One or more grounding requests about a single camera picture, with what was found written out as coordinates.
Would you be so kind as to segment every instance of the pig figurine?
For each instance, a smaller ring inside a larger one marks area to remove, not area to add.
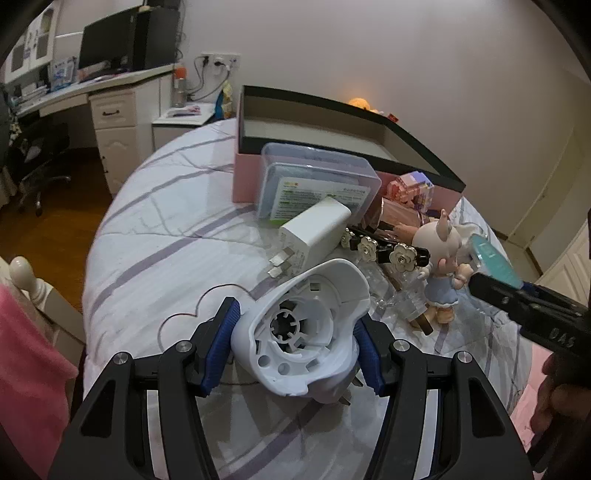
[[[457,264],[456,254],[462,239],[447,217],[445,210],[437,222],[427,223],[417,230],[413,246],[429,250],[429,265],[423,267],[419,278],[427,279],[425,297],[428,309],[425,316],[430,321],[449,323],[454,318],[453,306],[458,303],[456,290],[460,290],[473,274],[468,264]]]

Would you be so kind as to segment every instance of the pink box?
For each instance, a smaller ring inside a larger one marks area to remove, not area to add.
[[[382,180],[376,199],[386,193],[396,175],[414,170],[425,173],[435,185],[433,210],[451,211],[465,188],[427,147],[387,117],[304,93],[244,86],[236,122],[233,202],[256,201],[260,152],[269,142],[289,142],[367,158]]]

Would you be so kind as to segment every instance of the clear plastic item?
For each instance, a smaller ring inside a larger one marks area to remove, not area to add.
[[[346,153],[268,143],[261,151],[257,215],[282,224],[331,196],[361,221],[382,181],[362,157]]]

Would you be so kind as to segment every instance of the pink blanket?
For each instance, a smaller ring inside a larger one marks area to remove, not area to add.
[[[77,374],[0,284],[0,424],[43,479],[68,424],[66,381]]]

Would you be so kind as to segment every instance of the cable wire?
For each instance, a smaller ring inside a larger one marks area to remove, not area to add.
[[[252,296],[252,294],[250,293],[250,291],[248,291],[247,289],[245,289],[242,285],[238,285],[237,283],[223,283],[221,285],[215,285],[214,287],[208,288],[199,297],[199,300],[197,301],[197,305],[195,305],[195,313],[187,313],[187,312],[184,312],[184,313],[173,313],[169,317],[166,317],[164,319],[164,321],[160,324],[160,326],[158,327],[158,333],[156,334],[156,342],[158,343],[158,348],[160,348],[160,351],[162,353],[164,353],[164,346],[162,345],[162,329],[163,329],[164,325],[166,324],[166,322],[169,321],[171,318],[179,317],[181,315],[188,315],[190,317],[199,318],[199,305],[201,305],[201,302],[204,299],[205,295],[207,295],[212,290],[215,290],[216,288],[221,288],[221,287],[237,287],[237,288],[241,289],[242,291],[244,291],[252,300],[255,300],[255,297]]]
[[[189,95],[192,93],[198,92],[205,86],[205,65],[202,63],[201,73],[199,73],[199,67],[197,66],[198,59],[204,59],[207,55],[199,55],[193,59],[193,66],[195,67],[195,72],[197,72],[197,77],[199,78],[199,86],[192,88],[187,91]]]
[[[228,69],[228,71],[226,72],[226,77],[219,83],[218,86],[216,86],[211,92],[206,93],[205,95],[201,95],[201,97],[199,97],[199,98],[194,98],[192,101],[198,102],[199,100],[203,100],[205,97],[210,96],[212,93],[215,93],[216,90],[218,88],[220,88],[224,84],[224,82],[226,82],[226,80],[228,80],[230,78],[230,67],[228,67],[228,65],[226,65],[226,68]]]

